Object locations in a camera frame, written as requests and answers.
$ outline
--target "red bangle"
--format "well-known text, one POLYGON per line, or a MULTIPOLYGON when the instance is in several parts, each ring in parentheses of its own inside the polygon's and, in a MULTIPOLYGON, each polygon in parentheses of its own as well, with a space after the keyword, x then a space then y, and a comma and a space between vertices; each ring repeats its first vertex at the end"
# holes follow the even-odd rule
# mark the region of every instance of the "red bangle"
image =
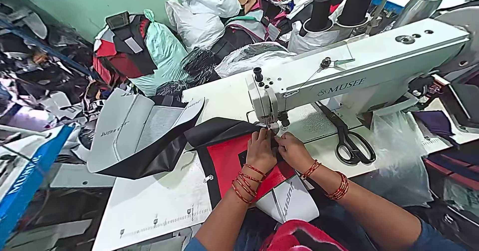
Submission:
POLYGON ((255 181, 255 182, 257 182, 257 183, 261 183, 261 182, 262 182, 261 180, 255 179, 255 178, 249 176, 248 174, 242 173, 241 171, 239 172, 239 174, 242 175, 243 177, 246 177, 246 178, 248 178, 248 179, 250 179, 250 180, 252 180, 252 181, 255 181))
POLYGON ((254 170, 255 172, 257 172, 257 173, 259 173, 259 174, 261 174, 263 177, 266 177, 266 174, 262 173, 259 169, 257 169, 257 168, 255 168, 255 167, 251 166, 250 164, 244 164, 244 166, 246 166, 246 167, 248 167, 248 168, 254 170))
POLYGON ((248 184, 248 182, 244 181, 244 182, 246 183, 246 185, 249 187, 249 189, 246 188, 246 186, 244 186, 243 183, 242 183, 237 177, 236 177, 236 181, 238 182, 238 184, 239 184, 241 187, 243 187, 243 189, 244 189, 251 197, 253 197, 253 198, 256 197, 256 192, 255 192, 253 189, 251 189, 251 187, 250 187, 250 185, 248 184))
POLYGON ((234 185, 234 182, 235 182, 234 180, 231 181, 231 186, 233 187, 234 191, 236 192, 236 195, 238 195, 238 197, 239 197, 242 201, 244 201, 245 203, 251 204, 251 202, 249 202, 247 199, 245 199, 245 198, 240 194, 240 192, 238 191, 238 189, 237 189, 236 186, 234 185))
POLYGON ((340 173, 339 171, 336 171, 337 174, 341 175, 341 185, 339 185, 338 190, 336 190, 335 193, 332 194, 326 194, 326 197, 332 199, 332 200, 338 200, 344 197, 346 192, 348 192, 349 188, 349 181, 346 175, 340 173))
POLYGON ((313 165, 311 165, 311 167, 303 175, 301 175, 301 178, 303 180, 308 178, 309 175, 311 175, 314 172, 314 170, 317 169, 320 165, 321 163, 318 162, 317 159, 315 159, 313 165))

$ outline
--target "black thread spool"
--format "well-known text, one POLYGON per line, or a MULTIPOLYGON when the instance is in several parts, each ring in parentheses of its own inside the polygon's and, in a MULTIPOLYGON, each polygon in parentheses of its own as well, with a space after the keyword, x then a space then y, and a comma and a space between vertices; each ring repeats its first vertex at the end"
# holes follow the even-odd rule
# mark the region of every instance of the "black thread spool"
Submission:
POLYGON ((310 32, 321 32, 331 27, 332 21, 328 18, 330 8, 331 0, 313 0, 311 19, 304 24, 304 28, 310 32))
POLYGON ((366 13, 372 0, 346 0, 343 12, 338 16, 338 23, 347 26, 357 26, 367 21, 366 13))

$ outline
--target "industrial sewing machine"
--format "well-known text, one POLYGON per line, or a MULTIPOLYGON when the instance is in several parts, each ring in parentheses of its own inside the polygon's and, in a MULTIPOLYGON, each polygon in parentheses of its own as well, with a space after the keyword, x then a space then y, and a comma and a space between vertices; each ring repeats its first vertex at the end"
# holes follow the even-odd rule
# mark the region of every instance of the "industrial sewing machine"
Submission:
POLYGON ((283 130, 289 110, 332 97, 351 115, 388 106, 397 112, 423 94, 410 82, 456 61, 469 40, 467 31, 434 19, 354 37, 256 68, 246 78, 249 97, 261 123, 278 128, 280 121, 283 130))

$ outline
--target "black scissors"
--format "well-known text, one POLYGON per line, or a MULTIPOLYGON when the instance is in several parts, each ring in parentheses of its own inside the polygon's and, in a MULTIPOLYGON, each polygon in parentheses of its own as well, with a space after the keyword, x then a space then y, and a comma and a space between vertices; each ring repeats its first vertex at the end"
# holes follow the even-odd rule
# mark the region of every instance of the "black scissors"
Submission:
POLYGON ((374 162, 376 159, 376 153, 374 152, 372 146, 367 142, 365 138, 359 135, 356 132, 349 131, 348 126, 346 123, 339 118, 336 113, 333 113, 328 107, 324 106, 320 101, 316 102, 316 104, 320 107, 321 111, 326 115, 326 117, 336 126, 338 129, 338 137, 339 143, 336 147, 336 155, 338 158, 347 164, 358 164, 359 162, 363 162, 364 164, 370 164, 374 162), (363 152, 356 146, 356 144, 351 139, 351 135, 356 137, 361 143, 366 147, 366 150, 369 152, 369 158, 364 155, 363 152), (344 158, 339 153, 339 149, 343 147, 347 150, 349 158, 344 158))

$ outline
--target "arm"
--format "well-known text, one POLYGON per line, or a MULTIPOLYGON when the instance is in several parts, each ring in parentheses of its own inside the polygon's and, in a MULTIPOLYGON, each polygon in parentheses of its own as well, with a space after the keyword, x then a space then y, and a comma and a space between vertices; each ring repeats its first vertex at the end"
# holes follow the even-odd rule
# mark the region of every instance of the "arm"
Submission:
MULTIPOLYGON (((291 133, 286 132, 275 139, 284 160, 300 173, 306 172, 314 163, 304 144, 291 133)), ((328 194, 334 193, 341 183, 340 175, 322 165, 309 177, 328 194)), ((348 192, 337 202, 384 250, 407 250, 421 234, 421 222, 417 217, 354 182, 349 181, 348 192)))
MULTIPOLYGON (((254 132, 251 135, 248 141, 246 163, 263 173, 267 173, 275 166, 276 157, 271 151, 271 131, 261 128, 260 132, 254 132)), ((262 178, 261 174, 246 166, 242 172, 258 180, 262 178)), ((246 181, 256 191, 258 183, 249 179, 246 181)), ((243 198, 248 201, 253 199, 237 181, 234 184, 243 198)), ((249 204, 240 199, 230 188, 196 233, 196 239, 209 251, 233 250, 248 206, 249 204)))

